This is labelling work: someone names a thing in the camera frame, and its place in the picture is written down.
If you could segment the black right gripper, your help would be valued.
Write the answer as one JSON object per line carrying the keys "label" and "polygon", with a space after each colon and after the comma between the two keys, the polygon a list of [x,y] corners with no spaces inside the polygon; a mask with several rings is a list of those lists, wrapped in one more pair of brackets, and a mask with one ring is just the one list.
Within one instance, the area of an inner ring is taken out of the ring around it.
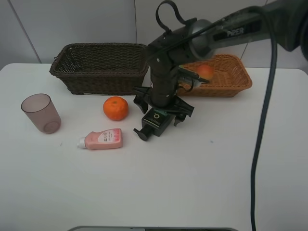
{"label": "black right gripper", "polygon": [[166,112],[175,116],[174,126],[182,123],[186,116],[191,117],[194,107],[180,97],[175,96],[178,88],[178,67],[175,66],[165,73],[151,67],[151,88],[134,87],[133,102],[146,114],[149,106],[166,107]]}

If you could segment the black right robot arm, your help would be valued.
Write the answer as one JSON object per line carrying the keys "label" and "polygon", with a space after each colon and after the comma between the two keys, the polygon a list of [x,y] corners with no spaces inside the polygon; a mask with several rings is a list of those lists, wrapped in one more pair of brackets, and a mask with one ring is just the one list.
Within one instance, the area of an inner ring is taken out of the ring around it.
{"label": "black right robot arm", "polygon": [[196,18],[183,20],[176,4],[167,3],[182,27],[171,30],[157,19],[164,32],[146,46],[151,87],[135,87],[134,103],[144,113],[152,107],[174,115],[176,123],[180,123],[193,112],[193,107],[177,96],[181,65],[207,59],[215,49],[270,39],[270,72],[261,112],[264,120],[276,72],[277,47],[286,51],[300,47],[304,56],[308,54],[307,1],[277,0],[262,7],[250,6],[214,23]]}

